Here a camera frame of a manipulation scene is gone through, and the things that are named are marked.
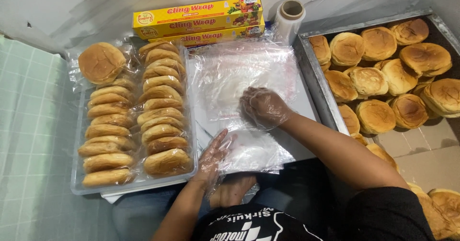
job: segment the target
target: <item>gloved hand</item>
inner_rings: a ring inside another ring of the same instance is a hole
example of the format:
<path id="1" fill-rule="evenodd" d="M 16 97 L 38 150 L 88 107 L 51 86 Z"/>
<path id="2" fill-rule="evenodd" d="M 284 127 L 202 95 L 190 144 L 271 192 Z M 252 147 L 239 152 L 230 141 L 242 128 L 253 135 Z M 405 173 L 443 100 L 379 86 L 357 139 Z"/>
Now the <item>gloved hand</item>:
<path id="1" fill-rule="evenodd" d="M 243 111 L 266 130 L 279 126 L 293 113 L 278 94 L 264 87 L 249 87 L 240 102 Z"/>
<path id="2" fill-rule="evenodd" d="M 219 179 L 219 162 L 229 152 L 225 145 L 222 146 L 222 141 L 227 133 L 228 130 L 224 129 L 211 141 L 199 159 L 198 172 L 190 178 L 190 181 L 199 182 L 205 192 L 215 188 L 215 184 Z"/>

